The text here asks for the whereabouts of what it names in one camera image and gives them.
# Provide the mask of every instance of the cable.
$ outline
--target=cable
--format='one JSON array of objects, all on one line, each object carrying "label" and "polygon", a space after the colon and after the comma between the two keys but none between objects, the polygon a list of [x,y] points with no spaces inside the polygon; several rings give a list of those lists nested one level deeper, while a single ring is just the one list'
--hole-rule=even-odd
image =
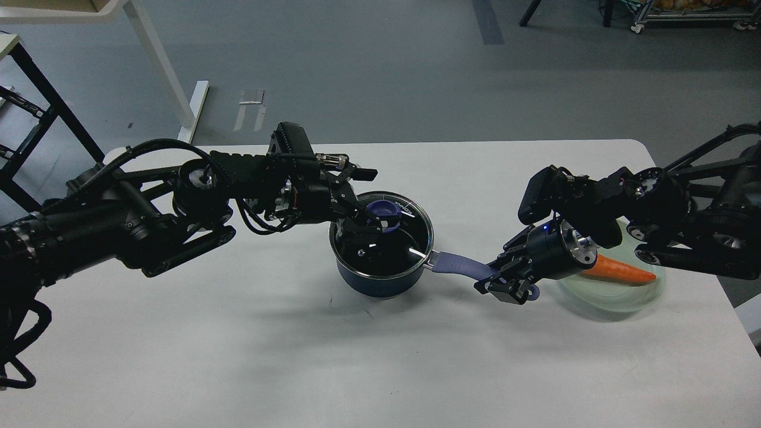
[{"label": "cable", "polygon": [[69,204],[73,204],[76,202],[81,202],[81,200],[87,196],[89,193],[94,192],[95,190],[98,190],[97,185],[102,184],[106,180],[112,179],[111,174],[116,171],[116,169],[122,167],[127,162],[139,157],[146,155],[150,152],[156,152],[158,150],[165,150],[165,149],[181,149],[181,150],[188,150],[190,152],[193,152],[197,154],[200,158],[207,161],[219,174],[219,176],[223,179],[223,181],[229,181],[230,178],[228,177],[227,173],[224,172],[224,169],[222,169],[219,164],[211,157],[208,153],[204,152],[203,150],[194,147],[186,142],[182,142],[178,139],[152,139],[147,142],[143,142],[141,144],[138,144],[134,148],[127,147],[127,151],[122,153],[121,155],[117,156],[113,159],[108,165],[100,169],[95,175],[93,175],[89,180],[87,180],[84,184],[82,184],[79,189],[77,189],[74,193],[68,195],[67,197],[56,201],[55,203],[46,206],[42,208],[40,211],[43,214],[50,214],[51,212],[54,212],[55,209],[60,209],[63,206],[67,206]]},{"label": "cable", "polygon": [[[37,379],[32,372],[18,360],[17,355],[27,349],[29,345],[34,343],[35,340],[40,338],[40,335],[50,325],[53,320],[52,312],[44,303],[37,300],[33,300],[29,304],[29,311],[37,314],[37,323],[32,328],[24,332],[21,336],[12,340],[9,345],[0,353],[0,388],[16,388],[27,389],[32,388],[37,383]],[[6,377],[5,367],[6,363],[10,363],[18,370],[23,381],[16,379],[9,379]]]},{"label": "cable", "polygon": [[236,199],[235,203],[237,204],[238,211],[240,211],[240,216],[243,217],[243,223],[246,225],[248,230],[252,231],[253,233],[255,233],[257,235],[262,235],[262,236],[271,235],[271,234],[275,233],[273,231],[259,230],[259,229],[255,228],[255,227],[253,227],[253,225],[251,224],[251,221],[248,219],[248,210],[249,209],[245,208],[246,203],[243,202],[240,199]]},{"label": "cable", "polygon": [[292,228],[293,226],[295,226],[299,218],[299,215],[290,216],[285,221],[281,221],[279,225],[273,226],[265,222],[261,217],[259,217],[259,215],[256,214],[251,209],[251,207],[248,206],[248,204],[242,199],[236,199],[235,202],[238,206],[238,209],[240,210],[240,215],[243,216],[245,222],[248,221],[248,217],[250,216],[250,218],[252,218],[253,221],[257,225],[259,225],[259,227],[264,229],[264,231],[262,231],[253,227],[253,225],[249,226],[250,223],[246,225],[249,230],[251,230],[254,233],[257,233],[258,235],[261,235],[262,234],[261,232],[267,232],[264,235],[270,235],[276,232],[285,232],[289,230],[290,228]]}]

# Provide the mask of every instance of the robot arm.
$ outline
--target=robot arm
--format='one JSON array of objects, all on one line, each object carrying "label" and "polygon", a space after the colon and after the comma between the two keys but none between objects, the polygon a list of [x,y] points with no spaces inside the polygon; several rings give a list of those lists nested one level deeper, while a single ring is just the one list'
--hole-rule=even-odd
[{"label": "robot arm", "polygon": [[[120,169],[160,149],[186,149],[200,158],[179,167]],[[346,155],[315,154],[304,129],[295,123],[278,125],[266,155],[207,154],[177,140],[159,139],[84,172],[67,183],[67,197],[47,201],[40,212],[0,227],[0,388],[34,385],[16,355],[50,323],[50,310],[35,300],[42,287],[111,258],[148,277],[160,275],[235,236],[235,229],[225,224],[233,213],[230,200],[258,235],[344,219],[372,237],[381,220],[365,212],[349,180],[370,181],[376,174]],[[159,184],[144,189],[153,182]],[[152,203],[169,193],[173,214]],[[17,336],[29,311],[39,321]],[[6,377],[7,363],[23,381]]]},{"label": "robot arm", "polygon": [[[561,279],[594,266],[598,248],[621,243],[616,219],[642,244],[648,264],[755,279],[761,273],[761,142],[740,157],[692,163],[732,139],[759,134],[759,125],[727,128],[666,168],[633,174],[621,168],[602,180],[551,165],[527,186],[518,218],[527,225],[489,266],[498,273],[475,284],[504,302],[531,300],[537,281]],[[720,177],[721,186],[697,183]],[[699,205],[697,199],[706,202]],[[553,214],[540,226],[539,222]]]}]

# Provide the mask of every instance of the white desk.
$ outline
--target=white desk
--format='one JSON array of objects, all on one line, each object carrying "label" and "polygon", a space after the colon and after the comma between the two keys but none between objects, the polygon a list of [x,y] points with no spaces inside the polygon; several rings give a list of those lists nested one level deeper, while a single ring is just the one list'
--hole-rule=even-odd
[{"label": "white desk", "polygon": [[[263,153],[265,146],[217,147]],[[421,203],[435,248],[491,260],[550,163],[602,177],[652,166],[632,140],[322,145],[367,168],[359,192]],[[179,164],[162,152],[129,164]],[[542,281],[524,306],[423,274],[377,301],[339,276],[327,225],[248,233],[154,279],[111,261],[43,290],[53,323],[22,353],[16,426],[758,426],[761,359],[715,277],[667,270],[629,317]]]}]

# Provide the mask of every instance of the glass plate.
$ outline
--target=glass plate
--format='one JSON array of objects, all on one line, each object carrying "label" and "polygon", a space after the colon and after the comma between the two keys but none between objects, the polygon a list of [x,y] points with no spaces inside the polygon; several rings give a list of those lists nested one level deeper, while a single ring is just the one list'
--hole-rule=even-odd
[{"label": "glass plate", "polygon": [[663,267],[647,264],[634,255],[634,249],[640,241],[626,233],[626,224],[619,221],[623,233],[623,243],[618,247],[598,250],[599,254],[614,260],[631,264],[655,274],[657,279],[643,286],[609,283],[582,275],[572,275],[558,281],[568,291],[595,308],[611,312],[635,312],[648,307],[658,299],[666,286]]}]

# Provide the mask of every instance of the table leg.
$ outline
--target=table leg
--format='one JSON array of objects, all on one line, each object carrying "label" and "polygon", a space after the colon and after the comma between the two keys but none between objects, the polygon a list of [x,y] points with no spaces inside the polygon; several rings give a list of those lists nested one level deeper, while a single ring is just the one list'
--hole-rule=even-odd
[{"label": "table leg", "polygon": [[124,4],[124,12],[148,55],[148,59],[151,60],[151,64],[158,72],[161,84],[169,95],[169,101],[177,118],[180,119],[180,123],[183,126],[193,126],[196,121],[195,115],[190,109],[185,92],[180,86],[180,81],[177,80],[177,75],[174,73],[169,57],[164,51],[164,46],[161,45],[156,28],[153,26],[145,7],[139,0],[128,0]]},{"label": "table leg", "polygon": [[528,6],[528,9],[526,9],[526,13],[521,18],[521,27],[526,27],[528,25],[528,21],[533,16],[533,13],[537,11],[537,8],[539,7],[539,3],[541,3],[542,0],[531,0],[531,4]]},{"label": "table leg", "polygon": [[615,0],[605,0],[605,16],[603,17],[603,27],[610,27],[610,21],[613,18],[613,3]]},{"label": "table leg", "polygon": [[201,116],[201,107],[206,100],[206,94],[209,92],[209,81],[199,80],[196,83],[196,89],[193,90],[193,96],[190,98],[190,109],[193,111],[193,124],[191,126],[183,126],[180,128],[180,133],[177,134],[177,139],[190,144],[193,140],[193,136],[196,134],[196,127],[198,126],[198,118]]}]

